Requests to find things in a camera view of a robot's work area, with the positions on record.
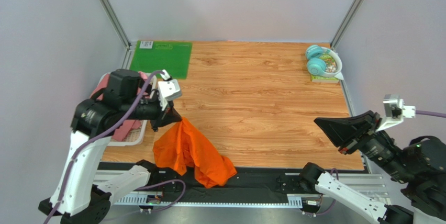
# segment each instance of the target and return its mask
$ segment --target green cutting mat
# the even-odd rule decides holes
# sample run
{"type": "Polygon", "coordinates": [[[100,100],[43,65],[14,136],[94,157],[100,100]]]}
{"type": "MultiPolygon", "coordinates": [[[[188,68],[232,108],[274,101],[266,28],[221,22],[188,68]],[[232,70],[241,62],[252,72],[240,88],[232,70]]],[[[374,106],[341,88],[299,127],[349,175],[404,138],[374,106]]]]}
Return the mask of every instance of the green cutting mat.
{"type": "Polygon", "coordinates": [[[186,79],[191,51],[191,42],[138,41],[130,69],[167,70],[174,79],[186,79]]]}

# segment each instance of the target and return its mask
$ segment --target wooden table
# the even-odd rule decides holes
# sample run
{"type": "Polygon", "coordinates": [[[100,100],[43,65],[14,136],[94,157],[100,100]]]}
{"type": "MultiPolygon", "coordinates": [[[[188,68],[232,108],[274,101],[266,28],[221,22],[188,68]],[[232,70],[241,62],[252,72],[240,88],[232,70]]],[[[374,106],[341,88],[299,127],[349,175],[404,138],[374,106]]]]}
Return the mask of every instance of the wooden table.
{"type": "MultiPolygon", "coordinates": [[[[175,108],[235,166],[301,168],[314,162],[362,170],[359,153],[338,153],[313,122],[349,114],[339,84],[310,81],[305,58],[310,45],[193,42],[175,108]]],[[[103,161],[153,162],[153,143],[169,128],[154,133],[149,125],[142,144],[107,147],[103,161]]]]}

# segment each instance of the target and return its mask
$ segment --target pink towel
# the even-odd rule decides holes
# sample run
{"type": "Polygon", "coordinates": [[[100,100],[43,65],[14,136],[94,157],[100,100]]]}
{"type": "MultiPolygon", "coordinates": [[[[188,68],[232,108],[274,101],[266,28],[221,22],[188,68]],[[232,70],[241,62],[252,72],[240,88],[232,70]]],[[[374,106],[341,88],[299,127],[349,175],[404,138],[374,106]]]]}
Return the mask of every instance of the pink towel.
{"type": "MultiPolygon", "coordinates": [[[[141,73],[141,77],[143,79],[147,79],[147,76],[144,73],[141,73]]],[[[106,74],[104,78],[101,80],[101,82],[97,85],[97,87],[94,89],[93,94],[95,94],[97,91],[99,91],[102,88],[105,88],[108,83],[108,78],[110,77],[109,74],[106,74]]],[[[118,129],[115,130],[115,134],[113,135],[113,139],[117,141],[124,141],[124,139],[127,137],[129,132],[133,129],[138,129],[141,127],[141,121],[140,120],[126,120],[120,126],[118,129]]]]}

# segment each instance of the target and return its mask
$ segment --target white plastic basket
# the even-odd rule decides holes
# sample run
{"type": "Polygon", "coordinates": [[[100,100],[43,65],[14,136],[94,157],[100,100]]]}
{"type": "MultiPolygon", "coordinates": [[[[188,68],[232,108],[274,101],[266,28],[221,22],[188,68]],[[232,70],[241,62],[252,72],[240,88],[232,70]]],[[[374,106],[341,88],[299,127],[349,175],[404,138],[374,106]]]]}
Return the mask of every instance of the white plastic basket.
{"type": "MultiPolygon", "coordinates": [[[[105,73],[104,75],[102,75],[101,79],[99,80],[99,83],[102,81],[102,79],[107,74],[110,74],[110,73],[105,73]]],[[[147,120],[141,120],[140,128],[131,130],[129,132],[129,134],[126,136],[126,138],[124,138],[123,141],[117,141],[116,139],[111,138],[108,146],[109,147],[124,147],[126,145],[136,145],[136,144],[142,143],[142,141],[144,139],[144,133],[146,132],[146,125],[147,125],[147,120]]]]}

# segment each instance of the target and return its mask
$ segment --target purple cable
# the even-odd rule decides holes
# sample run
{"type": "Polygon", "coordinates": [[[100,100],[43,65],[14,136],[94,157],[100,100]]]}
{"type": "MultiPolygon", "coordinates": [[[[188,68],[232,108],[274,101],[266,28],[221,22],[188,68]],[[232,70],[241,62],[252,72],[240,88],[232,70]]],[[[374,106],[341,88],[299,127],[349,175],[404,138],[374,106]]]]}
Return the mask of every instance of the purple cable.
{"type": "Polygon", "coordinates": [[[435,113],[433,111],[427,111],[427,110],[416,110],[415,114],[446,118],[446,113],[435,113]]]}
{"type": "MultiPolygon", "coordinates": [[[[146,81],[144,82],[141,91],[145,91],[147,89],[147,87],[149,87],[149,84],[152,80],[152,77],[157,75],[157,74],[165,74],[162,71],[154,71],[152,73],[150,73],[150,75],[147,77],[146,81]]],[[[48,214],[48,217],[45,219],[45,221],[43,222],[43,224],[47,224],[51,217],[53,217],[54,213],[57,211],[57,208],[60,206],[60,202],[63,199],[63,195],[66,189],[66,185],[68,183],[68,178],[70,177],[70,173],[71,170],[73,169],[73,165],[74,165],[74,161],[76,160],[77,156],[79,155],[79,153],[89,144],[97,141],[98,139],[101,139],[103,137],[106,137],[107,135],[109,135],[112,131],[116,130],[118,127],[120,127],[122,125],[122,123],[124,123],[124,121],[130,116],[130,114],[135,110],[136,106],[139,103],[139,100],[141,100],[142,96],[144,95],[144,92],[140,92],[138,94],[138,96],[136,96],[135,101],[133,101],[133,103],[131,104],[131,107],[129,108],[129,110],[124,114],[124,116],[118,121],[116,122],[116,124],[114,124],[112,127],[110,127],[108,130],[102,132],[101,134],[89,139],[87,142],[83,143],[81,146],[79,146],[76,151],[74,151],[73,156],[71,156],[71,160],[68,163],[68,165],[66,166],[66,170],[65,170],[65,174],[63,176],[63,180],[62,180],[62,184],[60,186],[60,191],[59,191],[59,196],[57,199],[57,203],[55,204],[55,206],[53,207],[53,209],[51,210],[51,212],[48,214]]]]}
{"type": "Polygon", "coordinates": [[[154,187],[158,187],[158,186],[162,186],[162,185],[165,185],[165,184],[168,184],[168,183],[174,183],[174,182],[181,182],[183,184],[183,190],[181,191],[181,194],[178,196],[178,198],[176,200],[174,200],[173,202],[171,202],[167,206],[159,208],[159,209],[154,209],[154,210],[152,210],[152,212],[160,212],[160,211],[166,210],[166,209],[172,207],[174,204],[176,204],[183,197],[184,193],[186,192],[186,183],[184,183],[184,181],[182,181],[182,180],[173,179],[173,180],[164,181],[164,182],[161,182],[161,183],[158,183],[158,184],[154,184],[154,185],[150,185],[150,186],[143,186],[143,187],[138,188],[138,190],[151,189],[151,188],[154,188],[154,187]]]}

